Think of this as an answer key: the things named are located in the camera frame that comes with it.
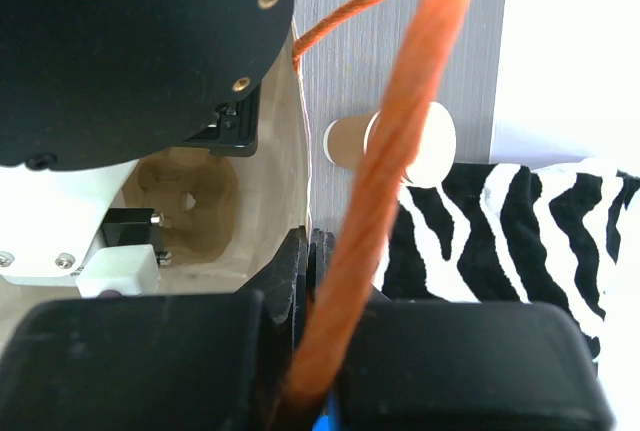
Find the brown paper bag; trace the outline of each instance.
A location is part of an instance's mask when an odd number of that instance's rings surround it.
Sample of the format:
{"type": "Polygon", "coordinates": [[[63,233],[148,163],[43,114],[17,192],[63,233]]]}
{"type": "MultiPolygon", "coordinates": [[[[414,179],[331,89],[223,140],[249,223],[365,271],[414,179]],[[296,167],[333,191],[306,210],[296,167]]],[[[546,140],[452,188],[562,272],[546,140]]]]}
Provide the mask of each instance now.
{"type": "MultiPolygon", "coordinates": [[[[262,82],[256,154],[223,158],[222,164],[220,158],[212,158],[224,168],[219,171],[227,173],[225,179],[231,180],[227,190],[231,194],[219,213],[220,234],[214,233],[208,244],[195,246],[192,256],[186,253],[178,256],[176,264],[162,267],[158,293],[235,291],[269,263],[290,229],[308,225],[309,129],[300,84],[291,65],[292,42],[290,33],[262,82]],[[208,245],[215,249],[209,252],[208,245]]],[[[116,205],[126,201],[124,194],[116,199],[116,205]]],[[[0,352],[15,326],[35,305],[78,297],[74,287],[17,286],[0,277],[0,352]]]]}

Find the blue object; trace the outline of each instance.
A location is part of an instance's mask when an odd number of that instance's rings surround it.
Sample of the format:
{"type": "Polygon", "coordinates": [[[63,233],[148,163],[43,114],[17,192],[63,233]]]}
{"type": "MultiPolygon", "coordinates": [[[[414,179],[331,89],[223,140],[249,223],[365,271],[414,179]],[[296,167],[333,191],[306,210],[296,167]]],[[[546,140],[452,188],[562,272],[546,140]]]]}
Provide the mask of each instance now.
{"type": "Polygon", "coordinates": [[[323,416],[313,426],[313,431],[330,431],[329,430],[329,417],[323,416]]]}

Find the black and white striped cloth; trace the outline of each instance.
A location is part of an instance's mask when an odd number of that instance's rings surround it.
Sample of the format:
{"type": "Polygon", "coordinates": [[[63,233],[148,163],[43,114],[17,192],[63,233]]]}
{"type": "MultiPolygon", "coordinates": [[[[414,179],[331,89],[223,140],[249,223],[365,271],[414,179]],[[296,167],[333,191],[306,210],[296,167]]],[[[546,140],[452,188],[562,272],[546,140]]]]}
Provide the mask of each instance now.
{"type": "Polygon", "coordinates": [[[551,303],[596,358],[640,181],[585,169],[456,164],[437,188],[403,188],[374,285],[391,299],[551,303]]]}

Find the black circular mount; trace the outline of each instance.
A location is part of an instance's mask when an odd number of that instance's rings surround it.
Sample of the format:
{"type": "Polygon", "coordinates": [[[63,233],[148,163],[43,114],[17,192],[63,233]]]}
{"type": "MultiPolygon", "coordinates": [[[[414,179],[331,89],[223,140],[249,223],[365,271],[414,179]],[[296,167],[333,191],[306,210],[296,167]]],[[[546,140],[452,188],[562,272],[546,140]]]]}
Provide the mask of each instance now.
{"type": "Polygon", "coordinates": [[[182,142],[260,83],[292,12],[293,0],[0,0],[0,165],[94,168],[182,142]]]}

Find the paper cup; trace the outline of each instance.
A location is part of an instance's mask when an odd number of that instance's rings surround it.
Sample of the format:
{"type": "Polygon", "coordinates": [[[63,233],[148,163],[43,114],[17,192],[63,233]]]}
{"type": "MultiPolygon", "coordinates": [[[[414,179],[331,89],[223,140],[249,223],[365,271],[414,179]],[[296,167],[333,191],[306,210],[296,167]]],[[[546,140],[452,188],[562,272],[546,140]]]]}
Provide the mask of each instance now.
{"type": "MultiPolygon", "coordinates": [[[[355,170],[367,149],[378,113],[349,116],[331,123],[324,134],[324,152],[329,161],[355,170]]],[[[422,131],[415,160],[405,170],[403,183],[432,188],[442,183],[451,170],[456,153],[456,132],[451,115],[433,102],[422,131]]]]}
{"type": "Polygon", "coordinates": [[[342,168],[355,170],[364,156],[369,135],[378,113],[341,118],[324,133],[324,154],[342,168]]]}

